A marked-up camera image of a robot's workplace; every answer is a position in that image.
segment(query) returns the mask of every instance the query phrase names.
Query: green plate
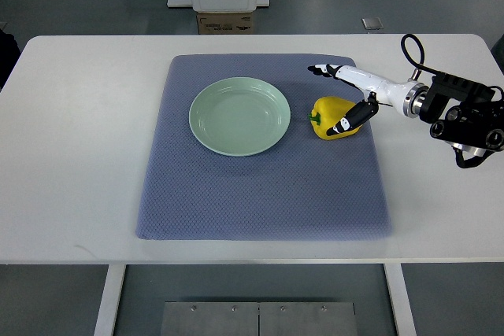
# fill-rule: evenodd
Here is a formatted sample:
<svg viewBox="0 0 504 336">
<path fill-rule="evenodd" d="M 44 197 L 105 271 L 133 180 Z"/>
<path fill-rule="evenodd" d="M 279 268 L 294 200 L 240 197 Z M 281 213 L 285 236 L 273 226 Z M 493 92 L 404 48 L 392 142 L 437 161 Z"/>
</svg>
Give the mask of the green plate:
<svg viewBox="0 0 504 336">
<path fill-rule="evenodd" d="M 282 93 L 254 78 L 228 78 L 202 90 L 189 110 L 196 139 L 216 153 L 246 157 L 280 141 L 291 120 Z"/>
</svg>

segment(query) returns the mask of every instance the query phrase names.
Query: blue textured mat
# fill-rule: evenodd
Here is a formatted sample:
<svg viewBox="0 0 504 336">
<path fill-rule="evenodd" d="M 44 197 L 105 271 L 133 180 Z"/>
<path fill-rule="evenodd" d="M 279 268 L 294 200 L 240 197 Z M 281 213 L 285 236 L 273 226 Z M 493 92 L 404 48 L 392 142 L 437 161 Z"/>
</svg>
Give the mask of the blue textured mat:
<svg viewBox="0 0 504 336">
<path fill-rule="evenodd" d="M 139 238 L 344 240 L 390 234 L 369 124 L 356 135 L 324 141 L 308 121 L 318 98 L 362 100 L 359 90 L 306 69 L 322 63 L 354 64 L 315 54 L 175 57 L 146 171 Z M 291 107 L 285 136 L 251 157 L 214 153 L 189 128 L 195 96 L 233 76 L 271 83 Z"/>
</svg>

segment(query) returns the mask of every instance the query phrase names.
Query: table leg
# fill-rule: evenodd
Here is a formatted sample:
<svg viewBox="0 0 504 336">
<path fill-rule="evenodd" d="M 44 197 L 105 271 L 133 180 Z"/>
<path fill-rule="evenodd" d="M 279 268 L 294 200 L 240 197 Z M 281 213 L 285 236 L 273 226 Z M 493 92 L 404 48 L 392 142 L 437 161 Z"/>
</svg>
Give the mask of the table leg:
<svg viewBox="0 0 504 336">
<path fill-rule="evenodd" d="M 94 336 L 113 336 L 125 270 L 126 265 L 124 264 L 109 265 Z"/>
<path fill-rule="evenodd" d="M 416 336 L 415 324 L 411 313 L 410 300 L 406 291 L 401 264 L 384 264 L 387 276 L 388 293 L 394 312 L 395 329 L 398 336 Z"/>
</svg>

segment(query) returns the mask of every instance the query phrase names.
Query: metal plate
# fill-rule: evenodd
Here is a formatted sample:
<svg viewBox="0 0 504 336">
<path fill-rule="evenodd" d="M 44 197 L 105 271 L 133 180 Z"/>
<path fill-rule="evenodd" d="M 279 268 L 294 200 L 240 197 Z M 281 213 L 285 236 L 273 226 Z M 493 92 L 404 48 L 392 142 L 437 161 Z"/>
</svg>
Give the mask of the metal plate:
<svg viewBox="0 0 504 336">
<path fill-rule="evenodd" d="M 353 303 L 260 303 L 260 336 L 357 336 Z"/>
<path fill-rule="evenodd" d="M 255 302 L 166 302 L 161 336 L 258 336 Z"/>
<path fill-rule="evenodd" d="M 353 303 L 166 302 L 161 336 L 357 336 Z"/>
</svg>

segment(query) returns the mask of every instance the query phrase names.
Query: robotic hand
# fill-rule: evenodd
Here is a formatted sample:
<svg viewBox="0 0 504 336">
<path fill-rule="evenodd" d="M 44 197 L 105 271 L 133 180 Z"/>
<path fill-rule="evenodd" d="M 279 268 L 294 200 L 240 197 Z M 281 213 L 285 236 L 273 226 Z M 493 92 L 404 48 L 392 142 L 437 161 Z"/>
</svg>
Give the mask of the robotic hand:
<svg viewBox="0 0 504 336">
<path fill-rule="evenodd" d="M 406 51 L 406 40 L 413 39 L 421 52 L 420 63 Z M 455 160 L 461 168 L 480 165 L 494 152 L 504 150 L 504 91 L 461 77 L 423 66 L 424 49 L 415 35 L 405 35 L 401 48 L 406 59 L 415 66 L 413 76 L 406 83 L 395 83 L 351 66 L 314 65 L 308 69 L 316 75 L 339 79 L 361 90 L 367 98 L 357 103 L 327 135 L 350 131 L 361 126 L 378 112 L 378 105 L 394 107 L 399 114 L 431 124 L 430 134 L 452 145 Z M 422 71 L 433 74 L 432 85 L 417 81 Z M 495 90 L 501 99 L 492 101 Z M 449 100 L 460 103 L 447 110 Z M 472 156 L 465 159 L 463 153 Z"/>
</svg>

